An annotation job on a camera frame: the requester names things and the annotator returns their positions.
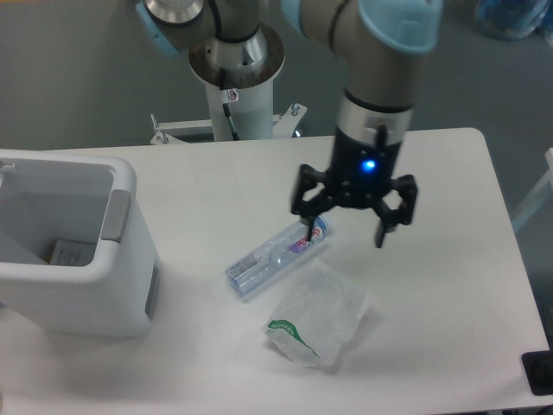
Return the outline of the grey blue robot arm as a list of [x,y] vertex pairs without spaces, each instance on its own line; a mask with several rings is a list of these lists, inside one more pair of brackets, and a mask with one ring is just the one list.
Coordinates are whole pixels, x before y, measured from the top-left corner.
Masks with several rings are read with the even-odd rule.
[[[322,172],[299,168],[290,210],[313,228],[335,207],[372,209],[376,246],[412,222],[417,185],[393,176],[429,53],[437,43],[440,1],[283,1],[301,35],[346,64],[334,148]],[[204,84],[214,138],[272,138],[273,80],[283,42],[257,1],[139,1],[136,11],[164,54],[186,52]]]

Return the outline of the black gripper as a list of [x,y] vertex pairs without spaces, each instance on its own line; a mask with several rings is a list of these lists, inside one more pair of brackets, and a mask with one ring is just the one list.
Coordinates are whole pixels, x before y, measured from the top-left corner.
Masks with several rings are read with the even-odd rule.
[[[379,217],[374,236],[382,248],[385,236],[398,225],[413,221],[418,194],[413,175],[391,179],[400,143],[390,144],[391,134],[385,127],[376,130],[376,142],[367,144],[337,131],[329,167],[320,172],[301,164],[290,197],[290,212],[307,227],[306,240],[312,239],[315,219],[334,207],[372,208]],[[401,201],[390,208],[384,197],[395,192]]]

